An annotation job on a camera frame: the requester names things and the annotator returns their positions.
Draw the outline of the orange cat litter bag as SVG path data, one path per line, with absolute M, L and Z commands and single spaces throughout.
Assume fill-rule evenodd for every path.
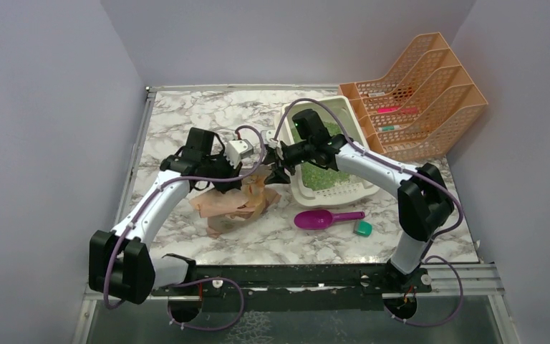
M 217 238 L 262 217 L 281 195 L 266 185 L 267 172 L 257 171 L 241 180 L 241 188 L 221 193 L 214 188 L 190 200 L 190 205 L 207 220 L 206 233 Z

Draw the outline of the magenta plastic litter scoop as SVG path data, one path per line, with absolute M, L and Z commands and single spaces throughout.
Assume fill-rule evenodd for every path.
M 364 217 L 363 211 L 333 213 L 326 209 L 313 209 L 298 213 L 294 217 L 294 225 L 299 229 L 323 230 L 337 222 L 360 220 Z

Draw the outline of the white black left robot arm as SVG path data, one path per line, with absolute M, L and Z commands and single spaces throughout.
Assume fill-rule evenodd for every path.
M 147 193 L 133 210 L 110 231 L 96 231 L 90 239 L 88 285 L 105 299 L 143 303 L 160 287 L 171 286 L 179 294 L 196 287 L 195 261 L 176 254 L 150 255 L 150 245 L 172 210 L 199 181 L 222 191 L 240 188 L 242 160 L 254 147 L 237 138 L 221 144 L 213 153 L 218 134 L 191 128 L 185 145 L 165 158 Z

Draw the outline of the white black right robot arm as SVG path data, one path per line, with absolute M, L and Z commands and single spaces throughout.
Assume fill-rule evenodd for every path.
M 397 199 L 402 236 L 386 264 L 385 284 L 401 292 L 413 283 L 436 229 L 448 220 L 455 199 L 438 168 L 405 165 L 360 146 L 343 133 L 331 135 L 318 113 L 303 110 L 292 118 L 300 141 L 287 145 L 279 132 L 264 133 L 263 163 L 272 168 L 268 183 L 289 183 L 296 167 L 310 163 L 361 178 Z

